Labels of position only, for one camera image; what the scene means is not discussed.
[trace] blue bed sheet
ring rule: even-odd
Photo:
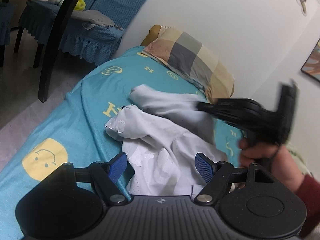
[[[62,163],[87,167],[119,153],[121,144],[105,133],[104,124],[131,103],[131,88],[147,84],[159,91],[203,96],[192,84],[141,54],[142,49],[129,49],[83,78],[0,173],[0,239],[22,238],[14,215],[16,204]],[[217,120],[215,135],[217,147],[237,166],[240,131]],[[129,179],[122,176],[117,183],[125,194]],[[80,186],[89,189],[89,185]]]

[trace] red sleeve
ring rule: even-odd
[[[305,237],[320,223],[320,183],[306,175],[296,195],[307,207],[307,219],[300,232]]]

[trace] blue gripper pad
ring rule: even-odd
[[[207,158],[205,155],[203,154],[200,155],[199,153],[197,153],[196,155],[195,162],[196,162],[197,171],[200,173],[204,181],[206,183],[209,183],[209,181],[212,179],[214,175],[214,172],[212,169],[213,162],[209,158]]]
[[[127,168],[127,155],[124,152],[121,152],[113,157],[108,164],[110,165],[108,176],[113,183],[116,183]]]

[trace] hand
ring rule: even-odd
[[[242,166],[248,167],[250,163],[255,162],[254,159],[270,158],[277,152],[278,147],[265,142],[248,147],[247,140],[242,139],[239,142],[239,148],[242,149],[240,163]],[[278,153],[272,160],[271,173],[294,193],[297,192],[304,180],[304,175],[284,145],[280,146]]]

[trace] yellow letter print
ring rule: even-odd
[[[111,114],[110,114],[111,112],[113,112],[114,114],[118,114],[116,109],[114,109],[114,107],[116,107],[116,106],[111,102],[108,102],[108,104],[109,104],[109,107],[108,107],[108,109],[106,111],[103,111],[103,114],[105,114],[108,117],[111,117]]]
[[[148,57],[147,55],[142,54],[141,52],[137,52],[138,55],[142,56],[142,57]]]
[[[101,74],[108,76],[113,72],[114,73],[121,73],[122,72],[122,68],[117,67],[117,66],[113,66],[113,67],[105,69],[104,71],[101,72]]]
[[[231,131],[231,135],[236,137],[237,136],[237,133],[235,133],[233,130],[230,130]]]
[[[226,148],[230,150],[231,156],[233,156],[233,150],[231,147],[229,147],[229,142],[226,143]]]
[[[151,69],[151,68],[149,68],[148,66],[146,66],[144,69],[145,69],[145,70],[148,70],[150,73],[154,72],[154,70]]]

